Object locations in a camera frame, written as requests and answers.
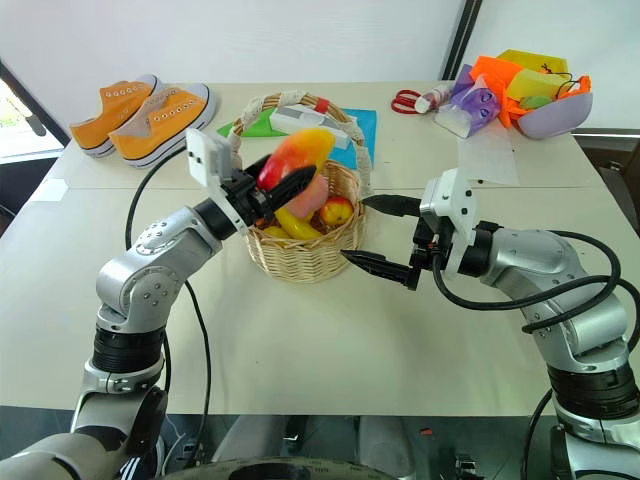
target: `sneaker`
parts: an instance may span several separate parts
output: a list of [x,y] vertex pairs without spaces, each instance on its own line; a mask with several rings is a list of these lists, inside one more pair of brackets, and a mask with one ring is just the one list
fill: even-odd
[[186,145],[185,130],[202,129],[216,113],[215,95],[197,83],[167,88],[147,98],[140,110],[109,138],[125,163],[150,167]]
[[100,89],[102,113],[84,122],[69,125],[71,135],[80,148],[91,157],[103,157],[113,152],[109,132],[129,120],[149,95],[164,85],[155,75],[143,75],[133,82],[117,82]]

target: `blue paper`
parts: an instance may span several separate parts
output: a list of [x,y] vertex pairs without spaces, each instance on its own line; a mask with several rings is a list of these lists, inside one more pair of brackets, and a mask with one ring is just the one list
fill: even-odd
[[[364,134],[364,143],[369,150],[369,156],[371,157],[371,165],[373,165],[374,153],[376,150],[376,124],[378,118],[375,110],[358,110],[354,108],[345,108],[343,112],[352,117],[358,119],[358,126]],[[353,142],[349,142],[347,148],[334,148],[329,154],[331,160],[340,162],[345,167],[355,170],[356,165],[356,149],[353,147]]]

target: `white plastic bottle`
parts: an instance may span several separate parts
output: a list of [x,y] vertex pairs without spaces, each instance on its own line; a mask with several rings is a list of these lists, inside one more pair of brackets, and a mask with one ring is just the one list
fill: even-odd
[[437,110],[440,105],[449,100],[451,86],[440,84],[416,99],[415,109],[418,113],[427,113]]

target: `scissors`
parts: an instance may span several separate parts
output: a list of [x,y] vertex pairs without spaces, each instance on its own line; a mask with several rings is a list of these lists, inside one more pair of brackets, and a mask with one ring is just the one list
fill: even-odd
[[391,100],[391,110],[408,115],[418,113],[414,108],[418,97],[420,94],[414,90],[400,90]]

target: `red apple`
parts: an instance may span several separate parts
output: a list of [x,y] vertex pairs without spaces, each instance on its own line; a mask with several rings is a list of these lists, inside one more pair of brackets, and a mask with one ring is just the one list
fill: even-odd
[[343,225],[353,215],[353,205],[344,197],[329,197],[320,209],[320,218],[329,226]]

